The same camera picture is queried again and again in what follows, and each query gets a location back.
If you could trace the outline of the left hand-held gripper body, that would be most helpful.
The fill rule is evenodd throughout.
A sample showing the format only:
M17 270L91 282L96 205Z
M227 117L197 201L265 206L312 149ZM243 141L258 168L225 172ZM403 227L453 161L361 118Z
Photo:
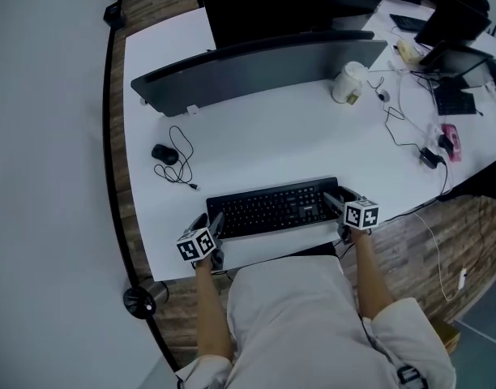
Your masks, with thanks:
M220 230L214 228L187 229L177 239L176 246L183 260L192 267L196 263L209 257L213 271L222 271L224 266L224 253L221 249L222 241L219 239Z

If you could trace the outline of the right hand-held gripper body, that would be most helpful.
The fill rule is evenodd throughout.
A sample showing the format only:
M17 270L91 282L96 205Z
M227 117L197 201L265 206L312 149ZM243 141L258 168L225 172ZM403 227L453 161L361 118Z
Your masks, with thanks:
M346 200L340 198L337 207L340 215L336 218L337 233L345 245L352 240L352 229L368 231L378 225L379 205L360 195L355 195Z

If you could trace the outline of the black full-size keyboard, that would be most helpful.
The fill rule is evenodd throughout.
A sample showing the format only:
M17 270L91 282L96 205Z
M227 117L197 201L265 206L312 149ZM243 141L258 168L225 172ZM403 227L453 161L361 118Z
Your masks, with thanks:
M325 204L323 195L336 195L338 188L337 179L328 177L212 197L206 200L207 213L211 220L224 216L222 238L297 229L334 220L336 214Z

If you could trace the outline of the person's left forearm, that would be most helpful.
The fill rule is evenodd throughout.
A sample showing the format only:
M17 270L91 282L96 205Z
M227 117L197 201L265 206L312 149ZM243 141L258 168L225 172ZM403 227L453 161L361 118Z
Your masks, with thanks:
M198 355L218 356L233 360L234 349L226 313L212 278L212 258L196 263Z

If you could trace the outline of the small black keyboard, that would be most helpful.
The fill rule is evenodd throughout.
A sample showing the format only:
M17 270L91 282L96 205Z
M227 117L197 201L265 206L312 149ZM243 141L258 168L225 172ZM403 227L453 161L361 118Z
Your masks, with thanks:
M473 94L458 89L436 88L434 99L439 116L472 115L477 113Z

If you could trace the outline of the black computer mouse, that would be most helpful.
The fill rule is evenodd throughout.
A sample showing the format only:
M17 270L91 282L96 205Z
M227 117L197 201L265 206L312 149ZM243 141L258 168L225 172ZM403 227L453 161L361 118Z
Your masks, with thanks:
M162 144L156 144L151 151L151 155L154 159L168 166L173 166L179 161L178 151Z

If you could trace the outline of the black round waste bin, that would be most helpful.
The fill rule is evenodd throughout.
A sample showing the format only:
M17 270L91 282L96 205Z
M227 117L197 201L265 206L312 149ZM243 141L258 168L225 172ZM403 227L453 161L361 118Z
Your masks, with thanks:
M145 320L156 312L156 301L142 287L131 287L123 293L123 304L133 317Z

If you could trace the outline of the black power adapter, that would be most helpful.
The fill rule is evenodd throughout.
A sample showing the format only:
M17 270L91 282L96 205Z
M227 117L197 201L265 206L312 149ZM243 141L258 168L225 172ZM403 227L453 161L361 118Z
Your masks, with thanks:
M422 164L430 169L436 169L439 164L447 166L442 156L435 154L427 147L424 147L419 151L419 159Z

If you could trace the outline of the white lidded cup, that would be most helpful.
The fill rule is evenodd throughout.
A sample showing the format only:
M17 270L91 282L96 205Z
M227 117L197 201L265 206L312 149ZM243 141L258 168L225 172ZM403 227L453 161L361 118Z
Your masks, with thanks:
M346 63L333 81L332 99L339 104L354 105L362 94L368 72L368 68L360 62Z

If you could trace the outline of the small pink device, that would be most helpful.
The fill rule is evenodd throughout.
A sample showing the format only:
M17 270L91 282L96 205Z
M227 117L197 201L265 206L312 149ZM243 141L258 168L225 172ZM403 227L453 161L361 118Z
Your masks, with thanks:
M441 125L442 134L438 137L438 145L447 154L451 162L462 161L462 149L457 129L452 124Z

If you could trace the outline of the person's white shirt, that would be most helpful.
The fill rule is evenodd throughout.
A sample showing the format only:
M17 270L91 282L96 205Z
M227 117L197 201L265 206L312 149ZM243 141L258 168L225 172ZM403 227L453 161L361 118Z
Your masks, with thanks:
M201 355L178 389L455 389L451 360L417 301L357 312L333 256L242 268L226 318L237 358Z

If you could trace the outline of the small beige box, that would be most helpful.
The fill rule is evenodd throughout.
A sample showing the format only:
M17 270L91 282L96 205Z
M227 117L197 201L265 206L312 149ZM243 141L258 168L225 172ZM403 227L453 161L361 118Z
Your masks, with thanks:
M418 64L420 60L423 59L423 54L406 40L398 40L396 43L396 48L405 64L413 66Z

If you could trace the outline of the black monitor with stand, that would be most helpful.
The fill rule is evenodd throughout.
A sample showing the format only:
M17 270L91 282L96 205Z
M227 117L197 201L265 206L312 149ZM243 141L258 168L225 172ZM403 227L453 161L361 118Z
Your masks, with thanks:
M494 81L488 66L493 58L466 45L443 41L419 61L419 68L425 73L434 72L442 85L478 88Z

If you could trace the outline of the large black monitor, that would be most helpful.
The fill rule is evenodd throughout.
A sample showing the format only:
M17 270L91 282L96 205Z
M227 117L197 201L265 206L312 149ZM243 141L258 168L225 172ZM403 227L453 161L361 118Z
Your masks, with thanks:
M370 15L382 0L203 0L216 47L327 30L334 19Z

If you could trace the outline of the black square bin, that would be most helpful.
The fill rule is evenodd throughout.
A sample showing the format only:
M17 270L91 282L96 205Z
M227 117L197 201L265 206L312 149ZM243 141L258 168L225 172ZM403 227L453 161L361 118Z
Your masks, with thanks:
M126 25L126 16L119 2L115 2L105 8L103 15L105 23L113 30L119 30Z

